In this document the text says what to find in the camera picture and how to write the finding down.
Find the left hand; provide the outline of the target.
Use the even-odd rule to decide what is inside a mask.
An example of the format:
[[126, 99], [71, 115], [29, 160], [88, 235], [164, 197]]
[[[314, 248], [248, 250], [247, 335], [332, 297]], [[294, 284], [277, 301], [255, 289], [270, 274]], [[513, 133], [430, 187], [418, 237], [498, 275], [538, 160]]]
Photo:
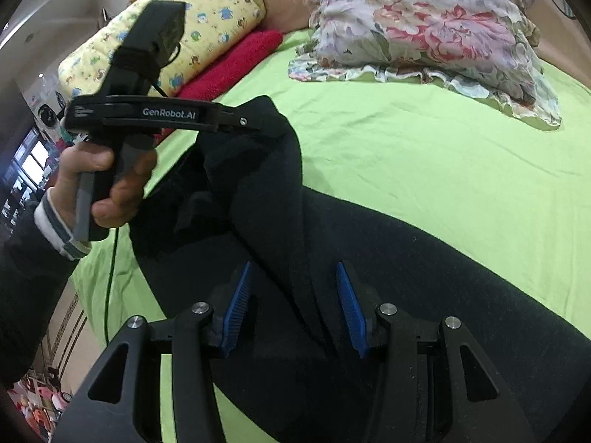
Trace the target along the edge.
[[[49, 196], [56, 212], [70, 230], [76, 222], [76, 194], [80, 175], [106, 171], [113, 161], [111, 149], [89, 142], [78, 143], [61, 154], [57, 180]], [[111, 187], [109, 196], [92, 205], [90, 214], [98, 226], [118, 228], [133, 218], [156, 163], [155, 150], [141, 154], [132, 168]]]

